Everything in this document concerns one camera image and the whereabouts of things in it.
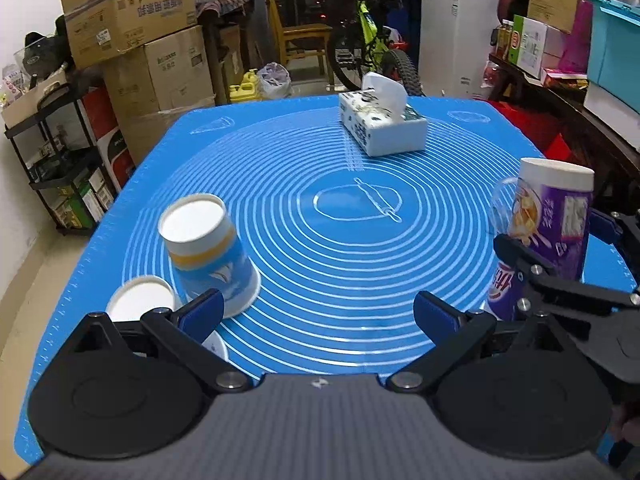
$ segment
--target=teal storage bin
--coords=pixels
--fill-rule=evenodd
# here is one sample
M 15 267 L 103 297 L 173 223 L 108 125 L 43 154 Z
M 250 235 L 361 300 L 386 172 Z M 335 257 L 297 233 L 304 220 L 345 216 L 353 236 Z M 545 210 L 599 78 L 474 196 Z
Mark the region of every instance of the teal storage bin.
M 640 113 L 640 7 L 590 0 L 593 28 L 587 76 Z

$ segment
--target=purple cup with printed logo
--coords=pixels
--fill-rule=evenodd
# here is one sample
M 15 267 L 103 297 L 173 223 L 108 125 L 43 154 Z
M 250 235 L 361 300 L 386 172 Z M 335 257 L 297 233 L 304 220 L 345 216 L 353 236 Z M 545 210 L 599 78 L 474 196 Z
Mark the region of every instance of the purple cup with printed logo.
M 522 158 L 508 234 L 556 267 L 558 275 L 579 280 L 589 232 L 593 170 L 546 158 Z M 522 282 L 498 263 L 487 293 L 488 310 L 513 320 Z

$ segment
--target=green bicycle frame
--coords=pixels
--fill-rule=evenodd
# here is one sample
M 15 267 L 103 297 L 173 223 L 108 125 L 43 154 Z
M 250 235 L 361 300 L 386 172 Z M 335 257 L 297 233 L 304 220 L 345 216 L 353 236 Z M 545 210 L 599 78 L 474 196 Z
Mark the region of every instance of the green bicycle frame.
M 382 56 L 389 49 L 385 42 L 378 37 L 378 28 L 373 22 L 365 2 L 358 2 L 358 16 L 364 38 L 364 53 L 362 54 L 362 58 L 377 72 L 382 63 Z

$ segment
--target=patterned cloth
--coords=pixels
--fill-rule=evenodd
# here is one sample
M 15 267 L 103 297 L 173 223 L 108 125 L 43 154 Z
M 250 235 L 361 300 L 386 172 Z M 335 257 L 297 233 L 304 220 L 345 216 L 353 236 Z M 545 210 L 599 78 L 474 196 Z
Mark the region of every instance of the patterned cloth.
M 235 10 L 242 9 L 244 14 L 244 6 L 251 0 L 213 0 L 205 4 L 196 5 L 196 13 L 200 16 L 205 10 L 213 10 L 219 16 L 224 16 L 234 12 Z

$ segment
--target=label on purple cup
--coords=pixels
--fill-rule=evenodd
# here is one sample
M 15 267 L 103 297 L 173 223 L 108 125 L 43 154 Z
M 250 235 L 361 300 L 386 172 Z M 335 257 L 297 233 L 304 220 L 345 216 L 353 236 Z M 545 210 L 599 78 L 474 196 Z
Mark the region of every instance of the label on purple cup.
M 518 179 L 518 190 L 509 224 L 509 236 L 518 238 L 556 267 L 562 278 L 582 275 L 591 192 L 530 186 Z M 512 320 L 522 282 L 503 262 L 498 263 L 489 286 L 487 303 L 500 319 Z

